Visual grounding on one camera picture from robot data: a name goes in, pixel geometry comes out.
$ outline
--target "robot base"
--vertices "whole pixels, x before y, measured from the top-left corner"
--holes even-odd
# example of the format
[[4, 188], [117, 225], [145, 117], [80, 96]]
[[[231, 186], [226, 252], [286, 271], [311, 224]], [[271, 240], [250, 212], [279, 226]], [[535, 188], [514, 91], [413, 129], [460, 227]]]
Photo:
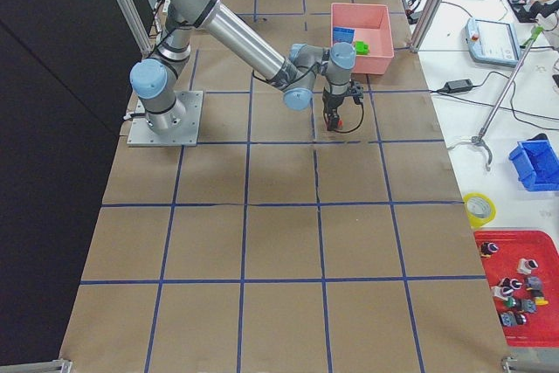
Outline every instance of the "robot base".
[[[202, 103], [204, 91], [177, 92], [176, 97], [186, 108], [186, 115], [181, 124], [165, 133], [158, 134], [153, 131], [144, 117], [132, 120], [132, 127], [128, 135], [128, 146], [196, 146], [198, 142], [198, 130], [200, 128], [200, 116], [202, 114]], [[136, 113], [144, 113], [144, 107], [140, 101], [135, 110]]]

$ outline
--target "roll of tape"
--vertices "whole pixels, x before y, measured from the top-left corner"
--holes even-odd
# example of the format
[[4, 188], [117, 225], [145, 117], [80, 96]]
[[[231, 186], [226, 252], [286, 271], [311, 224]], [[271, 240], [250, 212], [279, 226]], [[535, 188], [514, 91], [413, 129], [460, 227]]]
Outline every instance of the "roll of tape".
[[473, 228], [481, 227], [495, 218], [497, 209], [487, 196], [479, 192], [472, 192], [464, 197], [466, 213]]

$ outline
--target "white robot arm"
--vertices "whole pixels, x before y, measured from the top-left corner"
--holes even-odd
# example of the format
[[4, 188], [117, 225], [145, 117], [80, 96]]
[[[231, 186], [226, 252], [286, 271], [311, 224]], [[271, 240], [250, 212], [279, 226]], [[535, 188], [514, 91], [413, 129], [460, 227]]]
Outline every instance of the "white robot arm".
[[328, 130], [339, 127], [337, 108], [344, 98], [355, 103], [362, 89], [351, 80], [355, 49], [348, 43], [332, 48], [294, 44], [289, 58], [276, 52], [263, 38], [231, 12], [221, 0], [170, 0], [165, 28], [156, 48], [132, 69], [130, 80], [145, 107], [146, 120], [161, 133], [183, 123], [184, 104], [173, 91], [178, 76], [190, 56], [190, 34], [204, 28], [214, 38], [260, 73], [271, 86], [284, 93], [291, 109], [306, 108], [312, 98], [317, 74], [327, 84], [323, 93]]

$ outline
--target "blue joint cap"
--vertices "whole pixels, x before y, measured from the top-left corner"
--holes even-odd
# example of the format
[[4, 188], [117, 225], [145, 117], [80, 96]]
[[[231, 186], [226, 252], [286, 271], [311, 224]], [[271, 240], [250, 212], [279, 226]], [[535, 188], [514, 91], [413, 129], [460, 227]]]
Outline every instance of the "blue joint cap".
[[355, 66], [355, 47], [349, 43], [335, 43], [330, 49], [332, 62], [345, 70], [351, 70]]
[[311, 103], [313, 93], [305, 87], [293, 87], [283, 94], [283, 103], [290, 109], [302, 111]]
[[132, 67], [130, 83], [140, 98], [151, 100], [167, 85], [167, 70], [159, 61], [145, 59]]
[[291, 46], [291, 51], [289, 52], [289, 61], [294, 62], [299, 56], [299, 52], [306, 44], [293, 44]]

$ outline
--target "pink plastic box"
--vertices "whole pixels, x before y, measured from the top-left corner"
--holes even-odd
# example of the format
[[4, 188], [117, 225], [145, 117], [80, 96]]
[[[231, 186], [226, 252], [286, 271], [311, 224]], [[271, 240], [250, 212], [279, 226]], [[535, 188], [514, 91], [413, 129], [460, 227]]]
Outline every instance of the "pink plastic box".
[[330, 12], [330, 39], [332, 28], [341, 26], [355, 30], [354, 41], [369, 45], [368, 55], [357, 56], [353, 73], [384, 74], [394, 58], [388, 7], [384, 4], [332, 3]]

